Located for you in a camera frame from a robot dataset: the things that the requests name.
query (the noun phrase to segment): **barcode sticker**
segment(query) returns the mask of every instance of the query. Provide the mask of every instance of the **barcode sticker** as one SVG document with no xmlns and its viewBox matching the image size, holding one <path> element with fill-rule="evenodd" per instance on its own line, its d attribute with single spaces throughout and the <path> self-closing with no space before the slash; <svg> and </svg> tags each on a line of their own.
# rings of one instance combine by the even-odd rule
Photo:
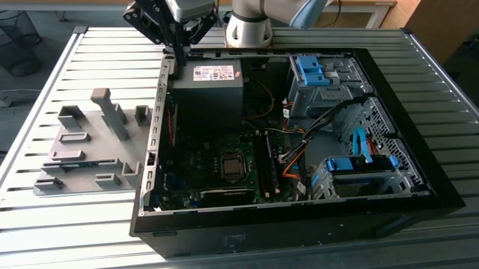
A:
<svg viewBox="0 0 479 269">
<path fill-rule="evenodd" d="M 235 80 L 232 66 L 196 66 L 193 81 L 211 80 Z"/>
<path fill-rule="evenodd" d="M 299 191 L 301 192 L 301 194 L 303 195 L 305 195 L 305 186 L 303 185 L 303 183 L 301 182 L 297 182 L 297 189 L 299 189 Z"/>
<path fill-rule="evenodd" d="M 288 109 L 283 109 L 283 117 L 289 119 L 289 110 Z"/>
</svg>

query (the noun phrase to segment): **motherboard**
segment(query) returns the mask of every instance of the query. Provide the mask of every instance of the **motherboard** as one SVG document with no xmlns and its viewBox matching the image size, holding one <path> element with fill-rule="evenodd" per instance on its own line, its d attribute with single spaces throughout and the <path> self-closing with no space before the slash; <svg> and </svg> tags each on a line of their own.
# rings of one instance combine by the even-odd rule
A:
<svg viewBox="0 0 479 269">
<path fill-rule="evenodd" d="M 292 201 L 293 182 L 279 176 L 279 132 L 183 136 L 167 160 L 159 195 L 165 210 Z"/>
</svg>

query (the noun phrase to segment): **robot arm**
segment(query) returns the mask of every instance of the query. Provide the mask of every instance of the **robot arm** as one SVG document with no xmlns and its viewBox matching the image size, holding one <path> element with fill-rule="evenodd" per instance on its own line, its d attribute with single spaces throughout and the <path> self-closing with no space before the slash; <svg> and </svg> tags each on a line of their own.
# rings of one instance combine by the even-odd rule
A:
<svg viewBox="0 0 479 269">
<path fill-rule="evenodd" d="M 272 41 L 269 17 L 291 27 L 305 29 L 317 20 L 332 0 L 233 0 L 232 17 L 225 29 L 228 46 L 267 47 Z M 197 44 L 217 21 L 213 0 L 135 0 L 124 13 L 127 22 L 155 43 L 175 53 L 185 65 L 189 45 Z M 188 21 L 197 24 L 188 29 Z"/>
<path fill-rule="evenodd" d="M 331 0 L 232 0 L 232 16 L 225 29 L 228 46 L 267 47 L 272 41 L 268 18 L 307 29 Z"/>
<path fill-rule="evenodd" d="M 217 21 L 213 0 L 135 0 L 124 13 L 127 22 L 155 43 L 175 53 L 185 65 L 189 45 L 197 44 Z M 189 29 L 187 22 L 197 19 Z"/>
</svg>

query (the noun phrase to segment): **ram slot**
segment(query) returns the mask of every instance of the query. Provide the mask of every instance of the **ram slot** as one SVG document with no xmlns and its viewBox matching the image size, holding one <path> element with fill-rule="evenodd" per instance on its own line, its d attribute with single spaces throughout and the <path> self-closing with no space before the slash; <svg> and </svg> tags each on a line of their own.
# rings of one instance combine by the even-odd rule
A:
<svg viewBox="0 0 479 269">
<path fill-rule="evenodd" d="M 277 171 L 268 143 L 268 134 L 256 132 L 253 134 L 256 171 L 259 176 L 261 196 L 265 198 L 271 198 L 276 195 L 276 193 L 279 193 Z"/>
</svg>

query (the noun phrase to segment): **slotted aluminum surface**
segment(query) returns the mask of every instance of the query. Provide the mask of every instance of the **slotted aluminum surface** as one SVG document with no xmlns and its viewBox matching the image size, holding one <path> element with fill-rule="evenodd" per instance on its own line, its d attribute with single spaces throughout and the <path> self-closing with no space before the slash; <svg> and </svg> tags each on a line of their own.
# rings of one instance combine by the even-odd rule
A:
<svg viewBox="0 0 479 269">
<path fill-rule="evenodd" d="M 476 108 L 414 36 L 398 30 L 275 29 L 275 46 L 370 49 L 467 207 L 383 240 L 165 261 L 128 235 L 133 192 L 40 198 L 32 191 L 63 105 L 99 110 L 89 101 L 93 87 L 111 88 L 123 109 L 153 104 L 163 47 L 135 29 L 91 28 L 69 40 L 0 168 L 0 267 L 478 268 Z M 212 30 L 197 47 L 223 47 L 223 31 Z"/>
</svg>

